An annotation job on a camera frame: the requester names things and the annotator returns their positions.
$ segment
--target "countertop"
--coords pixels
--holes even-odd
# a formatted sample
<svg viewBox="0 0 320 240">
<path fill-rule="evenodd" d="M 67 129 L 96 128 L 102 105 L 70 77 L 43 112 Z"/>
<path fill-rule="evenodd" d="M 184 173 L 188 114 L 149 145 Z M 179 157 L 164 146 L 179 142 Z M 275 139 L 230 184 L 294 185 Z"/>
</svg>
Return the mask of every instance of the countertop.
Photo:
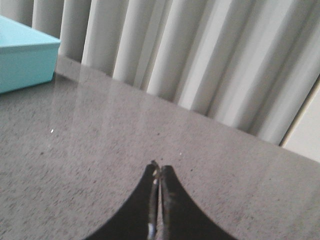
<svg viewBox="0 0 320 240">
<path fill-rule="evenodd" d="M 240 240 L 320 239 L 319 163 L 65 57 L 0 95 L 0 239 L 84 238 L 151 160 Z"/>
</svg>

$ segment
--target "gray speckled countertop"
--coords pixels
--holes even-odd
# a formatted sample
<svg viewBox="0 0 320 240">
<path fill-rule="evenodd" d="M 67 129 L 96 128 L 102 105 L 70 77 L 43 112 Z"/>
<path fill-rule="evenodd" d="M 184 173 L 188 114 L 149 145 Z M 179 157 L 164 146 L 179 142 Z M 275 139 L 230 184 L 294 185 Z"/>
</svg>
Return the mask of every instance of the gray speckled countertop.
<svg viewBox="0 0 320 240">
<path fill-rule="evenodd" d="M 241 240 L 320 239 L 319 163 L 69 59 L 56 72 L 0 95 L 1 240 L 84 238 L 153 159 Z"/>
</svg>

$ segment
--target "white curtain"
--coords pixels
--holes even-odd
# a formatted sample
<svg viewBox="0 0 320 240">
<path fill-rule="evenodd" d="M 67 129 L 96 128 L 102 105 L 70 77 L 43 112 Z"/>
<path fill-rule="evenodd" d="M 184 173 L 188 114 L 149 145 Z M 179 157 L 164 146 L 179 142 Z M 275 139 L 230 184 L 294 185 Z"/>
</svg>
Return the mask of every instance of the white curtain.
<svg viewBox="0 0 320 240">
<path fill-rule="evenodd" d="M 59 53 L 279 144 L 320 73 L 320 0 L 0 0 Z"/>
</svg>

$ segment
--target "granite countertop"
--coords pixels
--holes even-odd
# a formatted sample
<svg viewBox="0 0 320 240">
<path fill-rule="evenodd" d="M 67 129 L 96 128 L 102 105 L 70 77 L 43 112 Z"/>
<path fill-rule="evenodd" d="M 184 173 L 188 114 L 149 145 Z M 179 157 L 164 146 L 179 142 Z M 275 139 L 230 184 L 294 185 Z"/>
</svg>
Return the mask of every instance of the granite countertop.
<svg viewBox="0 0 320 240">
<path fill-rule="evenodd" d="M 67 58 L 56 72 L 0 95 L 1 240 L 84 238 L 151 160 L 240 240 L 320 239 L 319 163 Z"/>
</svg>

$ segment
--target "turquoise box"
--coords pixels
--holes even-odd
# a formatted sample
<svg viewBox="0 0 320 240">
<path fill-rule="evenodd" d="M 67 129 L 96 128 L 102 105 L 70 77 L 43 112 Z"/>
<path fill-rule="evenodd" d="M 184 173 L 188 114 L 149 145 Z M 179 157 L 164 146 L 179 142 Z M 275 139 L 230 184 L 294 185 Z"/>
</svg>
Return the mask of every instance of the turquoise box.
<svg viewBox="0 0 320 240">
<path fill-rule="evenodd" d="M 0 15 L 0 94 L 52 80 L 60 40 Z"/>
</svg>

